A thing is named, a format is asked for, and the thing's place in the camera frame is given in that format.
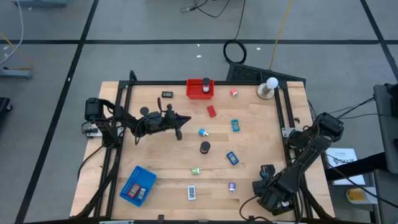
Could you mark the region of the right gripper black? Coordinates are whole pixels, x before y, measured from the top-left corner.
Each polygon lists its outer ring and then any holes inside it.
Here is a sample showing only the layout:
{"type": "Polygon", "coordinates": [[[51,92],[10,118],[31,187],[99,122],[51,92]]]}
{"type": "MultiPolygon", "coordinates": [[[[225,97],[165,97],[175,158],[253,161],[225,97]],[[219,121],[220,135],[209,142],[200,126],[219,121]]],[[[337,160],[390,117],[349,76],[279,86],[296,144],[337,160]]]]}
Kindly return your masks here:
{"type": "Polygon", "coordinates": [[[297,211],[297,200],[293,193],[287,192],[276,184],[270,184],[265,179],[252,182],[257,203],[273,215],[281,215],[289,211],[297,211]]]}

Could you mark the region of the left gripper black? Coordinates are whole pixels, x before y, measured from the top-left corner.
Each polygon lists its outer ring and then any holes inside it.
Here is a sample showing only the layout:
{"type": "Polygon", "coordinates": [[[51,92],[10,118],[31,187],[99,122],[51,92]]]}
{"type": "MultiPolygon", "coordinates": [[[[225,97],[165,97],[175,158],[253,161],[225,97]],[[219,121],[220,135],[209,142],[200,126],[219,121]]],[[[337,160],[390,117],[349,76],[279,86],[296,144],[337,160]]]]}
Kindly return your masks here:
{"type": "Polygon", "coordinates": [[[175,135],[178,141],[182,140],[181,127],[191,120],[191,116],[184,116],[177,114],[173,109],[172,105],[168,104],[165,110],[165,119],[167,124],[174,128],[175,135]]]}

